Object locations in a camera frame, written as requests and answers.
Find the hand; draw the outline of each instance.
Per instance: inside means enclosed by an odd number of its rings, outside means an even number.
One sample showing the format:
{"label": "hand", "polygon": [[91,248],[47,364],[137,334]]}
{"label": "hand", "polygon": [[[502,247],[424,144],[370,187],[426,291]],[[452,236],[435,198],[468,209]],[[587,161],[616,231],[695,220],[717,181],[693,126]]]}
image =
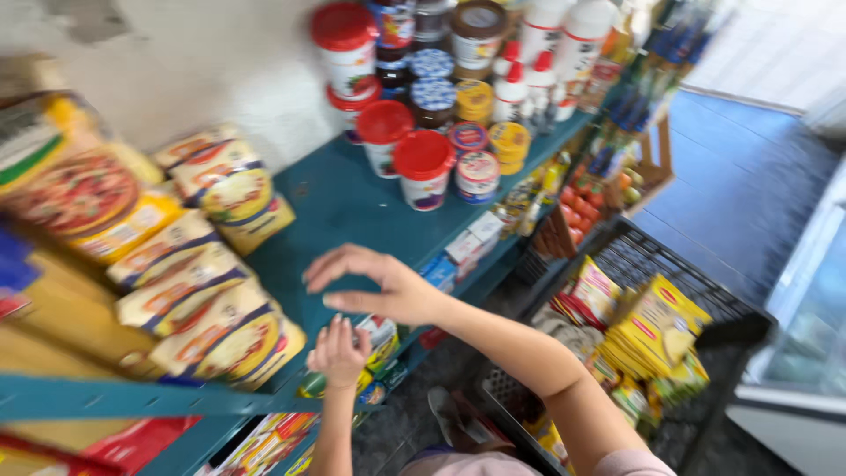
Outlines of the hand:
{"label": "hand", "polygon": [[[354,332],[359,338],[358,346],[353,345]],[[371,351],[370,333],[353,329],[349,319],[341,319],[338,313],[328,328],[320,329],[315,349],[309,352],[305,365],[326,375],[329,387],[354,389]]]}
{"label": "hand", "polygon": [[381,294],[342,291],[323,295],[323,305],[348,313],[376,313],[408,325],[437,324],[446,315],[452,297],[430,285],[397,258],[349,243],[327,252],[303,273],[309,292],[320,292],[345,274],[376,281]]}

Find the pink sleeve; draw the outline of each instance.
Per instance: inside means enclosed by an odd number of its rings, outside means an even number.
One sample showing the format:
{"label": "pink sleeve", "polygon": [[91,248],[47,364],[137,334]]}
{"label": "pink sleeve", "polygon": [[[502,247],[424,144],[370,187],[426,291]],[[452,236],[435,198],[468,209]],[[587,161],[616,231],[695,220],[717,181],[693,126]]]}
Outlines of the pink sleeve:
{"label": "pink sleeve", "polygon": [[620,450],[602,458],[593,476],[676,476],[676,473],[648,451]]}

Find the refrigerator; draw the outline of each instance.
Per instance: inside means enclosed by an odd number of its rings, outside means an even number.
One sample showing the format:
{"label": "refrigerator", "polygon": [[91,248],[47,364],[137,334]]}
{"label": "refrigerator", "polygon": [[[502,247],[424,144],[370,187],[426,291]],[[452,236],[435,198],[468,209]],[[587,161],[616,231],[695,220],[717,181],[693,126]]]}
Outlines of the refrigerator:
{"label": "refrigerator", "polygon": [[750,361],[728,416],[809,476],[845,474],[846,164],[766,302],[779,322]]}

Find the woman's left hand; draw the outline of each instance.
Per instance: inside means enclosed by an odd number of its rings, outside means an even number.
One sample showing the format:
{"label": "woman's left hand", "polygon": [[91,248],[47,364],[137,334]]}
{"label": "woman's left hand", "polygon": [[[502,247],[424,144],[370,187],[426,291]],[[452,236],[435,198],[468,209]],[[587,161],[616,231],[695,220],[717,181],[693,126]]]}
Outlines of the woman's left hand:
{"label": "woman's left hand", "polygon": [[[353,345],[353,333],[359,339],[357,346]],[[341,319],[339,313],[328,327],[320,329],[315,349],[309,352],[305,364],[309,370],[326,375],[329,387],[354,388],[370,354],[370,333],[353,329],[349,319]]]}

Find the red cap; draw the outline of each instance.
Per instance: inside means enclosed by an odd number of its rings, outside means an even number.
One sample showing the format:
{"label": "red cap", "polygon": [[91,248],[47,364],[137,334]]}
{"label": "red cap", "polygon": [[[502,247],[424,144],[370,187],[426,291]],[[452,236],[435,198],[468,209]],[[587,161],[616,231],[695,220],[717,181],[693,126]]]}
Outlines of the red cap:
{"label": "red cap", "polygon": [[520,42],[517,40],[511,40],[510,42],[505,43],[505,51],[503,51],[503,58],[507,59],[508,61],[517,61],[517,57],[520,55]]}
{"label": "red cap", "polygon": [[537,56],[535,61],[535,71],[549,71],[552,67],[552,52],[544,51]]}
{"label": "red cap", "polygon": [[415,130],[393,149],[393,167],[406,179],[431,180],[454,165],[453,146],[434,130]]}
{"label": "red cap", "polygon": [[390,144],[402,139],[414,125],[415,120],[405,104],[382,99],[361,111],[355,129],[364,142]]}
{"label": "red cap", "polygon": [[374,81],[371,94],[368,97],[362,99],[361,101],[347,101],[346,99],[341,99],[335,94],[335,91],[332,89],[332,84],[326,85],[326,95],[329,98],[329,103],[332,104],[338,110],[361,111],[364,110],[364,108],[366,108],[367,106],[370,106],[374,101],[379,99],[379,96],[382,95],[382,83],[380,83],[379,81]]}
{"label": "red cap", "polygon": [[523,64],[520,61],[511,63],[511,69],[508,70],[505,80],[509,83],[516,83],[523,80]]}
{"label": "red cap", "polygon": [[325,50],[355,50],[378,35],[373,15],[358,3],[329,3],[311,17],[311,39]]}

